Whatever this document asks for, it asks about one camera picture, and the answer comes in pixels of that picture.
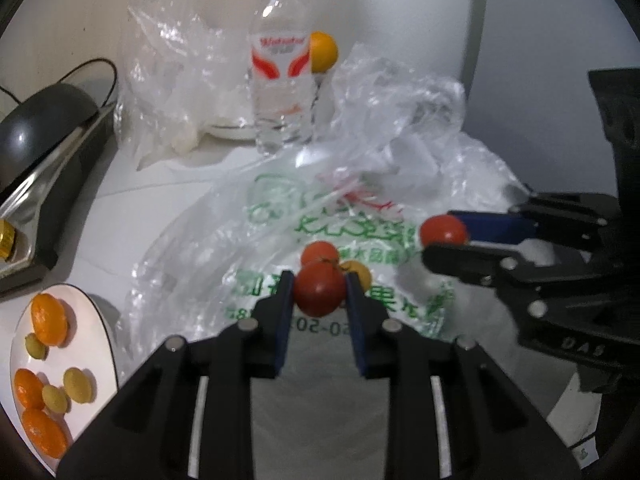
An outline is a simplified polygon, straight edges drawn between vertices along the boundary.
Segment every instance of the bottle cap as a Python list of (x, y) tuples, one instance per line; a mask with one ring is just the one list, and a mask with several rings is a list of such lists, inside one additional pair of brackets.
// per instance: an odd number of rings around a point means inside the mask
[(0, 259), (7, 261), (14, 250), (15, 229), (6, 220), (0, 218)]

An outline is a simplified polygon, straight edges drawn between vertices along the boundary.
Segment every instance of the water bottle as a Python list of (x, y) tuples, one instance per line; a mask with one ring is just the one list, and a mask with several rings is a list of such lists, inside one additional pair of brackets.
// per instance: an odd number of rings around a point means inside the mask
[(250, 31), (256, 144), (271, 154), (311, 136), (310, 27), (300, 0), (259, 0)]

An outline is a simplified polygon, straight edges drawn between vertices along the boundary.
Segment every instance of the silver screw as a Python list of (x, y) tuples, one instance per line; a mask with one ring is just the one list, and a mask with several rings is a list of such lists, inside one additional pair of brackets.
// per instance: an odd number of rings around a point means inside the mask
[(466, 335), (459, 335), (456, 338), (456, 344), (463, 350), (471, 350), (476, 346), (476, 342)]
[(184, 346), (184, 338), (179, 335), (172, 335), (164, 342), (164, 347), (170, 352), (177, 352)]
[(536, 319), (544, 317), (547, 310), (548, 307), (542, 300), (536, 300), (527, 307), (527, 312), (529, 313), (529, 315), (531, 317), (535, 317)]
[(402, 323), (392, 317), (382, 322), (382, 330), (391, 334), (396, 334), (402, 330)]
[(245, 317), (238, 321), (238, 328), (242, 332), (253, 332), (259, 326), (258, 320), (255, 317)]
[(518, 266), (518, 262), (515, 258), (505, 258), (500, 261), (500, 266), (505, 270), (513, 270)]

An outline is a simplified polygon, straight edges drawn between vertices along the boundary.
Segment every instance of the transparent plastic bag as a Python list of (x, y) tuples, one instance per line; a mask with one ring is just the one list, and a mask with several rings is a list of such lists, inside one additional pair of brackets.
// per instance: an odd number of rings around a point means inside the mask
[[(370, 267), (370, 295), (390, 316), (426, 336), (475, 336), (513, 370), (504, 307), (430, 274), (418, 254), (424, 219), (505, 211), (524, 195), (500, 158), (460, 132), (462, 85), (418, 77), (362, 45), (332, 83), (334, 120), (316, 142), (216, 183), (136, 266), (118, 326), (132, 366), (171, 334), (196, 340), (249, 316), (282, 270), (299, 269), (304, 246), (325, 239)], [(258, 478), (380, 477), (386, 385), (358, 377), (344, 310), (323, 319), (296, 310), (282, 376), (253, 391)]]
[(253, 124), (246, 31), (213, 29), (191, 0), (132, 0), (114, 112), (137, 168), (185, 155), (210, 126)]

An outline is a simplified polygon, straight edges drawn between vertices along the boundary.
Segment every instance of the plastic bag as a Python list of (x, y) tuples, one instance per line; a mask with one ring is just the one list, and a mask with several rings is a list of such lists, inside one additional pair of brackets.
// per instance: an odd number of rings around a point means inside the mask
[(132, 0), (129, 14), (114, 129), (137, 168), (187, 154), (210, 126), (253, 124), (245, 31), (207, 27), (190, 0)]
[[(462, 85), (418, 77), (356, 45), (333, 91), (335, 117), (317, 142), (216, 184), (136, 266), (119, 325), (133, 365), (170, 334), (204, 338), (249, 316), (315, 239), (371, 268), (370, 295), (391, 316), (428, 336), (468, 333), (508, 371), (514, 365), (513, 325), (497, 300), (472, 299), (419, 261), (425, 218), (450, 208), (504, 211), (522, 198), (503, 161), (460, 132)], [(254, 381), (253, 390), (258, 478), (382, 475), (386, 383), (358, 377), (344, 310), (323, 319), (296, 310), (282, 376)]]

